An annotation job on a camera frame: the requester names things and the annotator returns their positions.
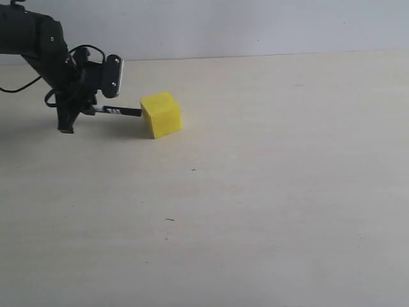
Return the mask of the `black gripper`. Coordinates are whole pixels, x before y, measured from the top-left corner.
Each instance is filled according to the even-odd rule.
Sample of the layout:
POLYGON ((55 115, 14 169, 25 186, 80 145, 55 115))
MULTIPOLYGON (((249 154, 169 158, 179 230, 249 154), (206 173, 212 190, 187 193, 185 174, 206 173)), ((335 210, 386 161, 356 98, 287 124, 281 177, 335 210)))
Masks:
POLYGON ((28 63, 50 86, 45 104, 56 109, 58 131, 73 134, 80 114, 96 114, 96 94, 101 89, 106 55, 90 60, 89 51, 63 51, 57 55, 28 56, 28 63))

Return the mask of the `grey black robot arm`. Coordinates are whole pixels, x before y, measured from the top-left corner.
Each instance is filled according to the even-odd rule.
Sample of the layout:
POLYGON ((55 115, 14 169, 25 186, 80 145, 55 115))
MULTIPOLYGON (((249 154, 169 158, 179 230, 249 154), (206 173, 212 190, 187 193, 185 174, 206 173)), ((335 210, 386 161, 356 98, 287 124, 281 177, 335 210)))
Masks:
POLYGON ((80 113, 93 112, 97 91, 107 98, 118 94, 119 83, 105 67, 108 58, 92 62, 90 49, 90 44, 68 49, 61 23, 27 11, 21 1, 1 5, 1 54, 21 56, 50 86, 44 101, 57 110, 58 130, 65 134, 73 133, 80 113))

